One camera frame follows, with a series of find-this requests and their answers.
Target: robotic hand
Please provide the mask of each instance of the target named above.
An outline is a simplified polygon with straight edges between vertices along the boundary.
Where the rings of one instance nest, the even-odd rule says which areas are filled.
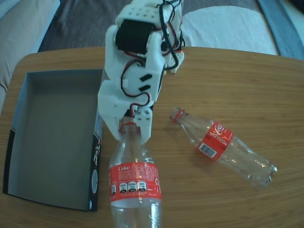
[[[134,117],[142,139],[151,136],[152,109],[163,76],[176,73],[184,60],[181,48],[183,0],[133,0],[124,7],[105,39],[105,73],[98,110],[115,139],[119,121]]]

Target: plastic bottle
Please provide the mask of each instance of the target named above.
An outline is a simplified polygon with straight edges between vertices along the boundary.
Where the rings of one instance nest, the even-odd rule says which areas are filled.
[[[179,124],[197,150],[233,169],[253,186],[261,188],[272,181],[277,167],[218,122],[189,115],[179,108],[175,108],[170,118]]]
[[[140,128],[124,117],[121,140],[110,160],[110,200],[115,228],[160,228],[161,188]]]

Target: open box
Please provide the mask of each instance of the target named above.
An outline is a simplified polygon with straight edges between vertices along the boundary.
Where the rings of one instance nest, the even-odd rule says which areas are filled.
[[[97,211],[102,70],[28,73],[10,132],[3,193]]]

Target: red bottle label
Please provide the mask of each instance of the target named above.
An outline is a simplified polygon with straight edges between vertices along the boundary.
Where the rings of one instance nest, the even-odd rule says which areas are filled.
[[[133,162],[110,169],[111,202],[129,198],[162,198],[156,165]]]
[[[233,132],[214,122],[198,150],[213,160],[219,159],[233,139]]]

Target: round table top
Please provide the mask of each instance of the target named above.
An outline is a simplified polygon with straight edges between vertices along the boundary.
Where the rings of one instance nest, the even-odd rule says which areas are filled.
[[[104,66],[104,48],[32,54],[15,69],[0,117],[2,188],[14,110],[27,72]],[[304,226],[304,62],[264,54],[186,47],[177,75],[168,74],[153,110],[148,141],[158,164],[165,228]],[[278,167],[274,182],[257,190],[233,171],[196,152],[170,120],[174,107],[208,116],[233,130]],[[54,208],[0,195],[0,227],[113,227],[108,163],[117,141],[105,127],[98,211]]]

